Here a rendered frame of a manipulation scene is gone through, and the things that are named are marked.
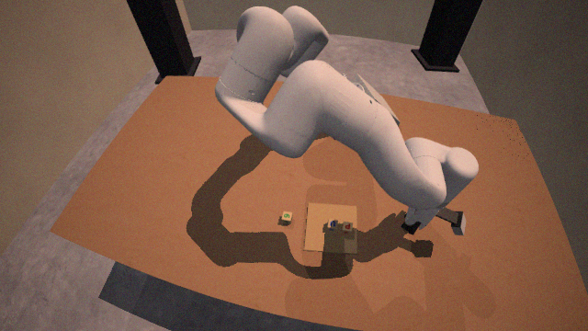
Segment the orange flat mat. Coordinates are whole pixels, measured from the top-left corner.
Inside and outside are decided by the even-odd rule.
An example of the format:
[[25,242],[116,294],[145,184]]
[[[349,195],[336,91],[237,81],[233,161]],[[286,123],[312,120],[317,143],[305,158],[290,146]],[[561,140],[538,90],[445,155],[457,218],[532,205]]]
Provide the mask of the orange flat mat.
[[[327,231],[329,219],[338,221],[336,232]],[[353,223],[351,234],[342,234],[343,222]],[[308,203],[304,250],[357,254],[356,206]]]

